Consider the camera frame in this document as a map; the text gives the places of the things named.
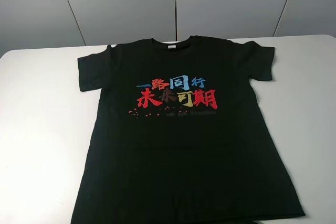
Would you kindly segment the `black printed t-shirt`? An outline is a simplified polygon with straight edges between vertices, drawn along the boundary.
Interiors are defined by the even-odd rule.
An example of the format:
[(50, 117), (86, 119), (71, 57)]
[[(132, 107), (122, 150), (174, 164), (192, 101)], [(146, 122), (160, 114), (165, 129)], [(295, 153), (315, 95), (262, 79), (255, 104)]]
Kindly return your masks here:
[(100, 90), (72, 223), (226, 223), (300, 215), (250, 85), (273, 47), (193, 36), (77, 60)]

